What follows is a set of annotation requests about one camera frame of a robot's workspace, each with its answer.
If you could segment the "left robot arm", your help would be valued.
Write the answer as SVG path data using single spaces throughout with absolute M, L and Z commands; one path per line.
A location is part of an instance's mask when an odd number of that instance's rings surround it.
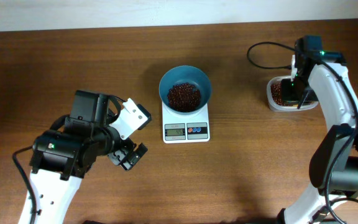
M 147 152 L 130 135 L 143 129 L 150 113 L 132 99 L 78 90 L 70 114 L 38 136 L 26 174 L 12 159 L 27 187 L 20 223 L 62 223 L 76 191 L 99 156 L 131 170 Z

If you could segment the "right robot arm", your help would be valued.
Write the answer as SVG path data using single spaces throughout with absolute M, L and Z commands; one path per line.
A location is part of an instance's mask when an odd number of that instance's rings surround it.
M 358 99 L 346 59 L 323 50 L 321 37 L 306 35 L 292 48 L 291 76 L 281 82 L 281 99 L 301 108 L 318 102 L 327 134 L 309 164 L 310 183 L 299 199 L 280 211 L 278 223 L 321 223 L 334 208 L 358 202 Z

